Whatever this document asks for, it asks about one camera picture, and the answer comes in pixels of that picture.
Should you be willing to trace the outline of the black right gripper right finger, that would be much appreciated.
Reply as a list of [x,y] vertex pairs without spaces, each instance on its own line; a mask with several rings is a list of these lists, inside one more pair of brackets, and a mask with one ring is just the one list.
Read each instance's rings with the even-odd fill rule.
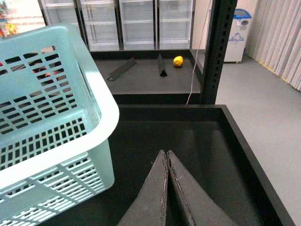
[[167,152],[170,178],[181,216],[188,226],[234,226],[232,220],[205,192],[173,151]]

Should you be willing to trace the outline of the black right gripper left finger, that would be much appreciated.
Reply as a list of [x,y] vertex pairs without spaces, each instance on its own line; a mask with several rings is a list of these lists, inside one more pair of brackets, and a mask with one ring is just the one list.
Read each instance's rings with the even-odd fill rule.
[[160,150],[138,196],[119,221],[119,226],[164,226],[166,224],[168,165]]

